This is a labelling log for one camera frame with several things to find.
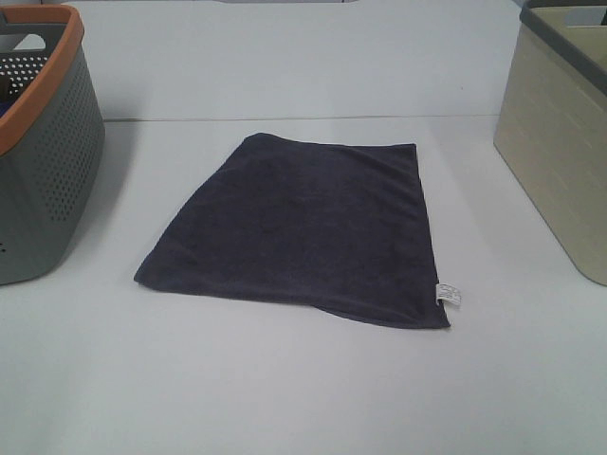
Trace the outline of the dark navy towel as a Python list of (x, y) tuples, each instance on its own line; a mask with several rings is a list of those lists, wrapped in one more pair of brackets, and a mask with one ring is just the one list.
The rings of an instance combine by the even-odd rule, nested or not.
[(246, 137), (139, 266), (147, 288), (447, 329), (414, 144)]

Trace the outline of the grey basket with orange rim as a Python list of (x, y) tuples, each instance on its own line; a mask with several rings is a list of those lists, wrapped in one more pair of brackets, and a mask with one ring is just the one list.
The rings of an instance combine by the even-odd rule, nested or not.
[(1, 34), (44, 43), (1, 54), (1, 283), (11, 284), (45, 275), (65, 255), (105, 128), (75, 8), (6, 5)]

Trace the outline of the beige basket with grey rim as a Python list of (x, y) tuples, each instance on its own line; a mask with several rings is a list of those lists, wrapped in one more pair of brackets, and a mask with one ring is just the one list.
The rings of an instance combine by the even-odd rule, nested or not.
[(526, 1), (493, 143), (580, 274), (606, 283), (606, 4)]

